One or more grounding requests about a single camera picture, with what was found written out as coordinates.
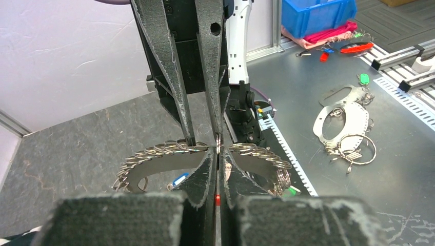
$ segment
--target gray stone surface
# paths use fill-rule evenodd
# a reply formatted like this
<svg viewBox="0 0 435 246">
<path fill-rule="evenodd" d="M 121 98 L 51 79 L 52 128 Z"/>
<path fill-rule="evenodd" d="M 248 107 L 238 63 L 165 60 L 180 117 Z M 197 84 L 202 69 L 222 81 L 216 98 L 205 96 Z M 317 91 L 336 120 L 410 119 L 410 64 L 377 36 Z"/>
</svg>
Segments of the gray stone surface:
<svg viewBox="0 0 435 246">
<path fill-rule="evenodd" d="M 189 95 L 189 102 L 196 139 L 213 144 L 204 94 Z M 181 138 L 156 93 L 24 137 L 0 192 L 0 237 L 40 226 L 57 199 L 113 192 L 126 157 Z M 166 190 L 185 171 L 152 175 L 147 190 Z"/>
</svg>

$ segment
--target red plastic tool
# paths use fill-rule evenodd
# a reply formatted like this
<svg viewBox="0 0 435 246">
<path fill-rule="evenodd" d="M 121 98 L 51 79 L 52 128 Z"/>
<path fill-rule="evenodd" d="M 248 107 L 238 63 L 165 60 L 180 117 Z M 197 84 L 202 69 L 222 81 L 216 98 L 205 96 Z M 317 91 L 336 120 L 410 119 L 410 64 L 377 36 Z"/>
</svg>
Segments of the red plastic tool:
<svg viewBox="0 0 435 246">
<path fill-rule="evenodd" d="M 372 47 L 373 47 L 373 43 L 367 43 L 364 45 L 358 45 L 347 49 L 341 49 L 340 52 L 343 54 L 360 53 L 369 50 Z"/>
<path fill-rule="evenodd" d="M 329 53 L 325 52 L 320 56 L 320 61 L 325 63 L 328 60 L 328 58 L 329 58 Z"/>
</svg>

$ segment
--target pink cloth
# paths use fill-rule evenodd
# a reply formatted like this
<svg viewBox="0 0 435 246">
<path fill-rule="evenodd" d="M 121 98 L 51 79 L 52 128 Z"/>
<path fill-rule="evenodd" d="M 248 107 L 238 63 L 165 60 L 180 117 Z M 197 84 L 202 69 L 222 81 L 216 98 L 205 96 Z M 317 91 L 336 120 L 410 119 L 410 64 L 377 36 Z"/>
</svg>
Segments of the pink cloth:
<svg viewBox="0 0 435 246">
<path fill-rule="evenodd" d="M 328 29 L 325 31 L 320 31 L 317 33 L 313 33 L 310 35 L 306 35 L 304 37 L 305 40 L 307 40 L 308 42 L 315 44 L 317 43 L 319 40 L 322 39 L 327 39 L 333 36 L 337 36 L 340 35 L 346 31 L 355 31 L 358 28 L 358 25 L 355 22 L 350 22 L 350 21 L 346 21 L 346 23 L 342 26 L 339 26 L 335 29 Z"/>
<path fill-rule="evenodd" d="M 325 38 L 325 39 L 323 39 L 323 40 L 318 41 L 318 42 L 315 43 L 315 44 L 312 44 L 312 43 L 308 42 L 307 40 L 305 40 L 305 39 L 303 39 L 303 38 L 295 38 L 295 37 L 293 37 L 293 36 L 292 36 L 288 31 L 287 31 L 287 29 L 285 29 L 284 26 L 281 26 L 281 33 L 282 33 L 284 36 L 286 36 L 287 38 L 293 40 L 293 41 L 294 41 L 295 43 L 297 43 L 298 45 L 302 46 L 302 48 L 307 49 L 307 50 L 308 50 L 308 49 L 312 49 L 312 48 L 317 47 L 317 46 L 320 46 L 320 45 L 324 45 L 324 44 L 325 44 L 326 42 L 328 42 L 331 38 L 334 38 L 334 37 L 338 37 L 338 38 L 347 38 L 347 37 L 349 37 L 349 36 L 352 34 L 351 31 L 347 31 L 347 32 L 341 33 L 340 35 L 336 35 L 336 36 L 334 36 L 334 37 L 328 37 L 328 38 Z"/>
</svg>

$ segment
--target white object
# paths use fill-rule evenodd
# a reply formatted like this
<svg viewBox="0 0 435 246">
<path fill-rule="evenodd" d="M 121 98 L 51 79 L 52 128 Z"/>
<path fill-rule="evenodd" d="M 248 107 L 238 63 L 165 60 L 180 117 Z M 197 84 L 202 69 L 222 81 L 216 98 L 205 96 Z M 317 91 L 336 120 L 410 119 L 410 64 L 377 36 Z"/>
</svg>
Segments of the white object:
<svg viewBox="0 0 435 246">
<path fill-rule="evenodd" d="M 246 67 L 246 47 L 251 9 L 252 1 L 235 0 L 234 14 L 225 23 L 227 30 L 229 83 L 232 85 L 238 85 L 240 81 L 244 81 L 245 84 L 249 83 Z"/>
<path fill-rule="evenodd" d="M 0 109 L 38 131 L 148 93 L 131 6 L 2 1 Z"/>
<path fill-rule="evenodd" d="M 428 72 L 435 69 L 435 57 L 429 60 L 421 61 L 421 57 L 417 57 L 412 69 L 418 73 Z"/>
</svg>

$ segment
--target stainless steel surface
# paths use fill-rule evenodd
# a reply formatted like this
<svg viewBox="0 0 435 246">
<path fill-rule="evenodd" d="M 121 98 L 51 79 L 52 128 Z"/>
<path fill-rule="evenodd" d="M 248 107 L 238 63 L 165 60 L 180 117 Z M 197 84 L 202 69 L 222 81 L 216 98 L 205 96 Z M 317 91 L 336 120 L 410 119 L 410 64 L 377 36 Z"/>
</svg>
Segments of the stainless steel surface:
<svg viewBox="0 0 435 246">
<path fill-rule="evenodd" d="M 362 87 L 356 87 L 353 85 L 338 86 L 336 88 L 330 89 L 329 91 L 327 91 L 325 94 L 321 96 L 319 100 L 320 105 L 322 105 L 323 107 L 330 105 L 329 103 L 327 103 L 327 99 L 334 96 L 335 94 L 339 93 L 342 90 L 346 90 L 347 88 L 350 88 L 350 92 L 346 97 L 341 98 L 340 100 L 332 102 L 330 104 L 343 104 L 343 103 L 345 104 L 346 102 L 356 101 L 366 94 L 366 92 L 363 90 Z"/>
<path fill-rule="evenodd" d="M 356 74 L 366 73 L 371 79 L 380 75 L 356 57 L 332 55 L 321 63 L 320 52 L 295 57 L 301 50 L 252 61 L 248 72 L 252 85 L 273 100 L 276 124 L 315 191 L 365 200 L 376 210 L 390 245 L 434 244 L 435 132 L 371 83 L 376 100 L 367 110 L 376 126 L 367 135 L 378 154 L 372 164 L 346 175 L 346 161 L 329 163 L 310 122 L 321 110 L 319 98 L 330 88 L 357 85 Z"/>
<path fill-rule="evenodd" d="M 346 122 L 339 134 L 332 139 L 326 139 L 323 134 L 323 124 L 325 123 L 327 116 L 337 108 L 343 109 L 344 114 L 346 115 Z M 367 110 L 356 102 L 350 101 L 348 103 L 329 105 L 324 107 L 317 116 L 314 122 L 313 132 L 319 138 L 319 141 L 325 146 L 327 144 L 337 144 L 341 141 L 341 148 L 343 150 L 355 150 L 363 140 L 362 138 L 351 137 L 344 140 L 341 139 L 348 134 L 364 134 L 368 127 L 368 119 Z"/>
</svg>

